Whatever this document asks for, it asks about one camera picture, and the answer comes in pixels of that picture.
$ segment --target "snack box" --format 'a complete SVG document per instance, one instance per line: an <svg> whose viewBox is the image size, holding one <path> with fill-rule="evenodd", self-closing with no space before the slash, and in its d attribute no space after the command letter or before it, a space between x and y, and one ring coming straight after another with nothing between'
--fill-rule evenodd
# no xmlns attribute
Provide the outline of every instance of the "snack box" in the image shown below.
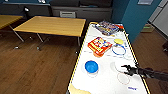
<svg viewBox="0 0 168 94"><path fill-rule="evenodd" d="M95 28L102 32L103 35L111 36L119 30L119 27L115 24L109 23L107 21L99 22L95 25Z"/></svg>
<svg viewBox="0 0 168 94"><path fill-rule="evenodd" d="M110 49L112 44L102 39L101 37L97 37L91 42L88 43L88 47L93 51L96 57L101 57L103 54Z"/></svg>

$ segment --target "cabinet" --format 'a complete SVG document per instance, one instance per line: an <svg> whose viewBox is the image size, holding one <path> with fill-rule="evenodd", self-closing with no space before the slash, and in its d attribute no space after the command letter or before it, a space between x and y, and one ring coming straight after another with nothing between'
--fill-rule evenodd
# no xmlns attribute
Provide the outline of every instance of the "cabinet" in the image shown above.
<svg viewBox="0 0 168 94"><path fill-rule="evenodd" d="M157 18L157 16L160 14L162 9L165 7L168 0L162 0L160 4L157 6L151 17L149 18L149 21L153 23L153 21Z"/></svg>
<svg viewBox="0 0 168 94"><path fill-rule="evenodd" d="M49 4L29 4L29 3L3 3L0 5L1 15L22 15L25 16L27 8L29 16L51 16Z"/></svg>
<svg viewBox="0 0 168 94"><path fill-rule="evenodd" d="M60 17L60 11L75 12L76 18L90 21L110 21L112 8L88 8L88 7L58 7L51 6L53 16Z"/></svg>

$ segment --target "white tabletop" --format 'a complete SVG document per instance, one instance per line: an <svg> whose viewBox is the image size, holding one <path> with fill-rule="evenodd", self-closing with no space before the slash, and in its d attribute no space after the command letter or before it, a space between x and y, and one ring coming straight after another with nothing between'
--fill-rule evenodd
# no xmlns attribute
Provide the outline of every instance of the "white tabletop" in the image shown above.
<svg viewBox="0 0 168 94"><path fill-rule="evenodd" d="M129 76L116 70L115 63L122 62L135 66L135 60L125 37L125 31L116 33L115 37L105 36L92 25L90 24L88 27L83 48L73 75L72 85L76 89L89 91L91 94L147 94L144 83L139 75ZM96 37L102 37L112 44L115 44L114 39L122 39L126 54L118 56L110 48L102 57L95 57L92 50L87 47L87 44ZM96 76L88 75L85 70L85 63L89 60L95 61L99 66Z"/></svg>

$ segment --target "box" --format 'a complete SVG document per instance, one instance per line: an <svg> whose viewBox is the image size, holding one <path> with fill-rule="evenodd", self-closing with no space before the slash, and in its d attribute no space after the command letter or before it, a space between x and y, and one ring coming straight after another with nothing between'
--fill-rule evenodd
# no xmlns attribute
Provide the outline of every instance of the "box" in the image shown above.
<svg viewBox="0 0 168 94"><path fill-rule="evenodd" d="M93 51L93 55L96 57L102 57L111 46L112 44L110 42L107 42L101 37L97 37L88 43L88 47Z"/></svg>
<svg viewBox="0 0 168 94"><path fill-rule="evenodd" d="M154 29L151 24L145 24L141 32L152 32Z"/></svg>

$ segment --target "blue bowl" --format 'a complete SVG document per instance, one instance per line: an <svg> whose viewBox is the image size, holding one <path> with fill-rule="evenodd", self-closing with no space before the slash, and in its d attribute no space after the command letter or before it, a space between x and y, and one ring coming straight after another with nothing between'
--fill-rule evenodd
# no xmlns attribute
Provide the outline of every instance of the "blue bowl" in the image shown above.
<svg viewBox="0 0 168 94"><path fill-rule="evenodd" d="M89 73L95 73L98 70L98 64L95 61L87 61L85 63L85 69Z"/></svg>

